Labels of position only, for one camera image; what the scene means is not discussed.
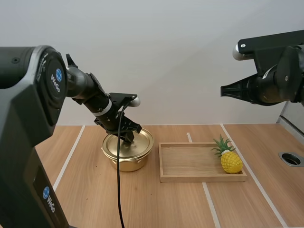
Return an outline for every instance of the robotic arm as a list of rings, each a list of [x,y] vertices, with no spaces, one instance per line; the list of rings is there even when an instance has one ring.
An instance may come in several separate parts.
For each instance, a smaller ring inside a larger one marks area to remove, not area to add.
[[[117,135],[120,108],[136,94],[106,94],[95,76],[68,67],[50,46],[0,47],[0,224],[4,228],[69,226],[35,146],[53,134],[66,96],[84,104],[95,123]],[[141,126],[122,114],[121,139]]]
[[[222,96],[258,105],[304,104],[304,30],[240,40],[236,60],[254,59],[257,73],[221,87]]]
[[[68,68],[67,96],[77,103],[84,104],[96,116],[95,123],[102,126],[107,133],[117,136],[119,113],[122,106],[137,107],[140,100],[136,94],[106,94],[95,76],[85,74],[78,69],[69,54],[66,55]],[[121,139],[131,143],[134,139],[133,131],[139,133],[141,126],[127,117],[122,118]]]

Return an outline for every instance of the yellow pineapple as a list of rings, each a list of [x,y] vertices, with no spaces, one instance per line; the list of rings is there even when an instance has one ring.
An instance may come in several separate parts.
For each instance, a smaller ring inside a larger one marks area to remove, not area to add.
[[[220,141],[215,141],[215,143],[218,145],[218,148],[213,148],[213,150],[217,150],[220,158],[220,162],[222,163],[223,169],[227,173],[238,173],[243,168],[243,162],[241,158],[233,152],[235,148],[232,146],[228,146],[228,143],[231,142],[230,139],[226,139],[224,141],[223,137],[219,137]]]

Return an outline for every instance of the gold pot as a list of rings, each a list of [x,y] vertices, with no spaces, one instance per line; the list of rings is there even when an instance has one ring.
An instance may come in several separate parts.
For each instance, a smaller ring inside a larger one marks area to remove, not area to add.
[[[154,139],[150,132],[142,129],[138,134],[134,132],[132,143],[120,140],[119,170],[131,172],[142,168],[148,161],[148,155],[153,147]],[[109,134],[103,141],[102,150],[110,159],[111,165],[117,167],[117,137]]]

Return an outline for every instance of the black cable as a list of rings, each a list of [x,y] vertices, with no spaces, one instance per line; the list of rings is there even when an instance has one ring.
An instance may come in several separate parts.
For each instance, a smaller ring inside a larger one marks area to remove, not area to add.
[[[120,223],[122,224],[122,228],[124,228],[124,220],[122,214],[122,207],[120,205],[120,175],[119,175],[119,151],[120,151],[120,127],[122,123],[122,117],[124,115],[124,110],[128,107],[129,103],[123,106],[122,111],[120,112],[119,123],[118,123],[118,134],[117,134],[117,160],[116,160],[116,169],[117,169],[117,198],[118,198],[118,211]]]

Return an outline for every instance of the blue logo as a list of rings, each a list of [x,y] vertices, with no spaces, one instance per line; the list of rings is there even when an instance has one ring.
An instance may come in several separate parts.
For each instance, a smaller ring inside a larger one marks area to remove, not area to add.
[[[59,82],[61,82],[62,74],[61,74],[61,70],[59,70],[59,69],[56,70],[56,78]]]
[[[48,196],[49,196],[49,187],[46,186],[44,189],[43,189],[43,198],[46,199]]]

